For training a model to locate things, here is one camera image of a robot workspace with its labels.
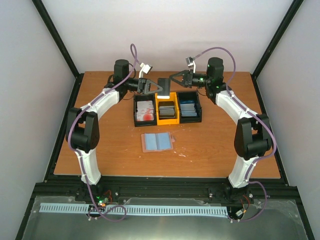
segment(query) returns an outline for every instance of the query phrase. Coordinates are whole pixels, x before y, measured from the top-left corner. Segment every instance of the black metal frame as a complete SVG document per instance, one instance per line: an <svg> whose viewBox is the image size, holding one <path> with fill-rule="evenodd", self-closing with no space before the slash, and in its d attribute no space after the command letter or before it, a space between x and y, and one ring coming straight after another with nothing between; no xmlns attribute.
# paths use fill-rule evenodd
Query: black metal frame
<svg viewBox="0 0 320 240"><path fill-rule="evenodd" d="M84 74L79 74L66 46L64 45L59 33L54 26L45 6L41 0L32 0L45 25L47 26L52 38L61 51L66 63L72 71L75 82L71 92L67 108L58 132L58 137L45 173L44 182L36 183L29 204L27 206L24 218L16 239L22 239L26 228L31 208L36 196L73 196L76 200L90 202L87 186L81 181L80 176L54 175L55 166L60 154L60 150L65 139L68 110L75 105L79 89ZM269 46L265 50L256 69L251 75L252 83L258 98L262 113L266 113L257 79L263 67L268 61L273 50L276 48L282 35L298 11L303 0L294 0L284 16L280 26L274 34ZM307 236L310 240L315 239L302 204L297 187L289 186L287 176L279 155L278 150L275 153L275 159L278 165L280 179L258 179L266 188L271 199L295 200L304 224ZM208 203L220 203L223 206L240 206L239 203L230 203L218 197L210 197L209 193L222 188L226 183L225 178L182 178L182 177L110 177L102 176L97 186L92 186L92 191L97 192L101 187L107 187L112 191L112 199L119 203L129 198L190 198L202 200ZM257 199L264 198L264 193L257 185L250 185L249 192Z"/></svg>

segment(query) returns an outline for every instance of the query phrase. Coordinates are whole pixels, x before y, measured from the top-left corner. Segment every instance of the gray floor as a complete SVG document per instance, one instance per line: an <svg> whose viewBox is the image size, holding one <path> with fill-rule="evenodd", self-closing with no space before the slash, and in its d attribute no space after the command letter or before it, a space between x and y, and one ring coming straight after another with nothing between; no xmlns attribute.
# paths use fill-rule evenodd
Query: gray floor
<svg viewBox="0 0 320 240"><path fill-rule="evenodd" d="M63 203L66 198L39 198L33 206L24 240L307 239L293 201L270 201L261 216L244 223L197 216L127 216L121 222L104 219L88 221L85 214L39 213L41 202ZM257 206L250 206L247 217L257 212Z"/></svg>

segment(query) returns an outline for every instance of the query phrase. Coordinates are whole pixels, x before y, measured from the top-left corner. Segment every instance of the white wall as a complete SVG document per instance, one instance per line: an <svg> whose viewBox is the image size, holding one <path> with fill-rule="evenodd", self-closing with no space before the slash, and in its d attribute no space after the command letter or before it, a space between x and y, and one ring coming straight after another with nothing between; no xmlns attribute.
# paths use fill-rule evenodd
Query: white wall
<svg viewBox="0 0 320 240"><path fill-rule="evenodd" d="M0 238L11 240L43 181L74 78L31 1L1 1L0 29Z"/></svg>
<svg viewBox="0 0 320 240"><path fill-rule="evenodd" d="M79 71L113 70L115 60L140 61L154 70L181 71L185 58L225 47L238 71L253 72L292 0L44 0ZM228 55L227 71L233 69ZM205 70L210 54L197 61Z"/></svg>
<svg viewBox="0 0 320 240"><path fill-rule="evenodd" d="M320 2L304 1L258 78L290 185L320 239Z"/></svg>

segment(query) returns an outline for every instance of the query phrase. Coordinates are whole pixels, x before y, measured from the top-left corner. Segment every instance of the brown wooden surface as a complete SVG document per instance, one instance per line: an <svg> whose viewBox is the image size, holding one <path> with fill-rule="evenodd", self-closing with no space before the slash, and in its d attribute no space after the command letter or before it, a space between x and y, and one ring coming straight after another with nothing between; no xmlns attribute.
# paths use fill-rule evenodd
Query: brown wooden surface
<svg viewBox="0 0 320 240"><path fill-rule="evenodd" d="M96 97L111 72L86 72L76 100L81 107ZM172 72L151 72L147 77L155 82ZM227 80L230 72L224 73ZM237 72L230 84L235 94L251 109L260 113L258 100L248 72ZM171 91L191 91L171 82ZM128 92L125 98L133 93ZM98 167L105 176L162 177L227 177L235 164L234 137L236 125L231 118L206 96L199 95L202 122L163 126L135 127L133 99L114 105L99 121L100 141L97 146ZM175 138L174 149L142 152L141 134L170 132ZM64 141L54 174L81 173L74 152ZM257 164L253 178L279 178L274 157Z"/></svg>

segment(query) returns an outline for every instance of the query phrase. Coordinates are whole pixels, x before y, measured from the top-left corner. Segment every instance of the purple cable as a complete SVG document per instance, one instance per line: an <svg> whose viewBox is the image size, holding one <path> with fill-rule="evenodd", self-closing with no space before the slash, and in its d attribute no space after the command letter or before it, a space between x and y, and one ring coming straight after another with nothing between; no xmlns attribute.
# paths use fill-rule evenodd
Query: purple cable
<svg viewBox="0 0 320 240"><path fill-rule="evenodd" d="M267 201L268 201L267 191L266 191L265 187L262 185L261 182L259 182L259 181L248 181L248 183L249 184L259 184L260 185L260 187L262 188L263 193L264 193L264 204L263 204L262 209L256 215L254 215L253 217L250 217L248 219L245 219L245 220L240 220L239 222L241 222L241 223L249 222L251 220L256 219L258 216L260 216L262 214L262 212L266 209L266 205L267 205Z"/></svg>
<svg viewBox="0 0 320 240"><path fill-rule="evenodd" d="M232 93L230 92L229 90L229 83L231 82L231 80L234 78L235 74L236 74L236 60L234 58L234 56L231 54L231 52L229 52L227 49L225 49L224 47L220 47L220 46L216 46L216 47L211 47L211 48L208 48L207 50L204 50L203 52L201 52L200 54L196 55L193 60L199 58L200 56L202 56L203 54L205 54L206 52L209 52L211 50L215 50L215 49L220 49L220 50L223 50L225 51L226 53L229 54L229 56L231 57L232 59L232 62L233 62L233 73L231 75L231 77L229 78L229 80L226 82L226 91L227 93L229 94L229 96L231 97L231 99L233 99L233 101L241 108L243 109L244 111L247 111L247 108L245 106L243 106L237 99L237 97L235 95L232 95ZM276 138L275 136L273 135L273 133L271 132L271 130L268 128L268 126L260 119L258 118L255 114L253 114L251 111L247 111L247 113L253 117L256 121L258 121L264 128L265 130L268 132L268 134L270 135L271 139L272 139L272 142L273 142L273 148L272 148L272 152L266 156L261 156L257 159L255 159L254 161L252 161L252 164L250 165L250 167L248 168L248 170L246 171L245 173L245 176L244 178L246 180L249 180L248 179L248 175L253 167L253 164L256 164L257 162L259 162L260 160L263 160L263 159L266 159L268 157L271 157L275 154L276 150L277 150L277 142L276 142Z"/></svg>
<svg viewBox="0 0 320 240"><path fill-rule="evenodd" d="M123 84L129 77L130 75L133 73L135 67L136 67L136 64L138 62L138 54L137 54L137 48L136 46L132 43L130 45L130 50L131 50L131 53L134 57L134 62L133 62L133 67L131 69L131 71L129 72L129 74L121 81L119 82L118 84L116 84L114 87L112 87L111 89L107 90L103 93L100 93L97 97L95 97L89 104L91 106L93 106L99 99L101 99L104 95L108 94L109 92L111 92L112 90L116 89L118 86L120 86L121 84ZM108 220L108 221L111 221L111 222L119 222L119 221L122 221L126 215L127 215L127 210L124 206L122 205L117 205L117 206L113 206L112 208L110 208L108 211L106 211L105 213L101 213L101 211L99 210L98 206L96 205L96 202L95 202L95 199L94 199L94 196L92 194L92 191L91 191L91 188L90 188L90 184L89 184L89 179L88 179L88 176L87 176L87 173L86 173L86 170L85 170L85 165L84 165L84 161L83 161L83 158L82 158L82 154L79 150L77 149L74 149L72 148L71 146L71 135L72 133L74 132L74 129L75 129L75 126L78 122L78 120L81 118L81 116L90 108L90 106L87 106L85 107L80 113L78 116L76 116L75 120L73 121L72 125L71 125L71 128L70 128L70 131L69 131L69 134L68 134L68 146L69 148L74 151L75 153L78 153L78 155L80 156L80 165L81 165L81 170L82 170L82 173L84 175L84 178L85 178L85 181L86 181L86 185L88 187L88 191L89 191L89 194L90 194L90 198L91 198L91 201L93 203L93 206L94 208L96 209L96 211L100 214L101 217L103 217L104 219ZM124 215L121 219L118 219L118 220L112 220L112 219L109 219L107 218L106 216L104 216L104 214L107 214L109 213L111 210L115 209L115 208L123 208L124 209Z"/></svg>

